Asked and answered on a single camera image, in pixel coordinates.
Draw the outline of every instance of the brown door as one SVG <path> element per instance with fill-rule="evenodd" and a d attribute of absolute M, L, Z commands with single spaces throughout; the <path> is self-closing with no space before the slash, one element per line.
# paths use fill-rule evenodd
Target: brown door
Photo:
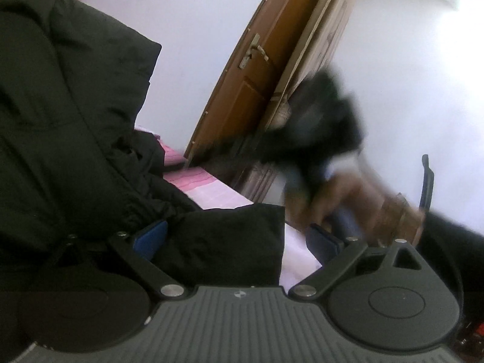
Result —
<path fill-rule="evenodd" d="M 262 1 L 205 107 L 187 156 L 197 146 L 257 128 L 317 2 Z"/>

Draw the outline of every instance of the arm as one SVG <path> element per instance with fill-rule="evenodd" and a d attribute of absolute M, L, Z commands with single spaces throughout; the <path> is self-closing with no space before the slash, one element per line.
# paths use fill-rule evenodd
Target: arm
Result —
<path fill-rule="evenodd" d="M 390 195 L 355 173 L 335 174 L 310 204 L 304 197 L 286 192 L 287 217 L 301 231 L 310 223 L 321 224 L 344 205 L 353 212 L 369 242 L 404 237 L 418 244 L 420 254 L 447 286 L 453 291 L 464 290 L 465 313 L 484 318 L 480 315 L 484 312 L 484 237 L 416 208 L 407 209 L 412 222 L 400 224 L 395 206 L 388 206 L 392 203 Z"/>
<path fill-rule="evenodd" d="M 420 254 L 455 290 L 462 283 L 464 312 L 472 318 L 484 314 L 484 236 L 428 213 L 417 246 Z M 455 269 L 460 280 L 456 280 Z"/>

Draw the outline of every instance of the silver screw head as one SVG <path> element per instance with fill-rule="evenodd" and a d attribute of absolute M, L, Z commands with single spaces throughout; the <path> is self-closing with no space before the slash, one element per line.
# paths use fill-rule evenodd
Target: silver screw head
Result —
<path fill-rule="evenodd" d="M 294 293 L 303 298 L 309 298 L 316 294 L 316 288 L 311 285 L 297 285 L 294 287 Z"/>
<path fill-rule="evenodd" d="M 185 292 L 185 289 L 181 285 L 169 283 L 168 285 L 163 286 L 160 289 L 160 292 L 162 295 L 168 298 L 176 298 L 178 296 L 183 295 L 183 292 Z"/>

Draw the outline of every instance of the bed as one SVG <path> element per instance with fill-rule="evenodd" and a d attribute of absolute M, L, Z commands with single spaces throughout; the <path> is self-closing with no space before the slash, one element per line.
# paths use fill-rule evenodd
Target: bed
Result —
<path fill-rule="evenodd" d="M 180 153 L 163 143 L 159 136 L 156 137 L 165 150 L 165 163 L 176 163 L 183 160 Z M 252 203 L 202 168 L 167 173 L 164 178 L 185 192 L 203 209 L 237 208 Z M 303 236 L 286 224 L 280 285 L 288 290 L 318 267 L 319 263 L 306 248 Z"/>

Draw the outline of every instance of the sleeve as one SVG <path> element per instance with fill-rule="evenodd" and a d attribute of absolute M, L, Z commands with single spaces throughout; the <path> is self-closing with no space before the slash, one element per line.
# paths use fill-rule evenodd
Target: sleeve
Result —
<path fill-rule="evenodd" d="M 463 292 L 464 313 L 484 318 L 484 236 L 428 213 L 417 249 L 451 290 Z"/>

